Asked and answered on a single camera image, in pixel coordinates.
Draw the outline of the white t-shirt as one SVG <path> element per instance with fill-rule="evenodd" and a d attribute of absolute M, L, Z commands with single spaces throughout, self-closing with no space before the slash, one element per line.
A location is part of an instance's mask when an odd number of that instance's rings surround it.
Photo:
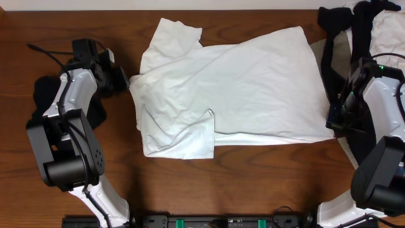
<path fill-rule="evenodd" d="M 162 18 L 130 79 L 145 156 L 210 159 L 217 146 L 333 138 L 301 27 L 216 46 L 202 46 L 202 32 Z"/>

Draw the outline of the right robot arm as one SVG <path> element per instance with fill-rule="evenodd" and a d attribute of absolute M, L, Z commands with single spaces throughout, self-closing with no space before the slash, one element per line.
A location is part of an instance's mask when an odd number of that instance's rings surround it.
<path fill-rule="evenodd" d="M 326 126 L 345 137 L 358 164 L 349 190 L 321 203 L 315 227 L 378 227 L 404 215 L 404 73 L 360 58 Z"/>

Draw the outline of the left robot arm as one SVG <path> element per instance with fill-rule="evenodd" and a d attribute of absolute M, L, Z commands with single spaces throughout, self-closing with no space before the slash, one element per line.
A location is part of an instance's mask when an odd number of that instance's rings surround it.
<path fill-rule="evenodd" d="M 26 124 L 43 182 L 80 199 L 91 216 L 69 215 L 62 227 L 133 227 L 128 202 L 105 175 L 105 158 L 94 129 L 106 119 L 101 98 L 128 89 L 110 49 L 92 39 L 72 42 L 71 57 L 57 76 L 35 81 L 36 109 Z"/>

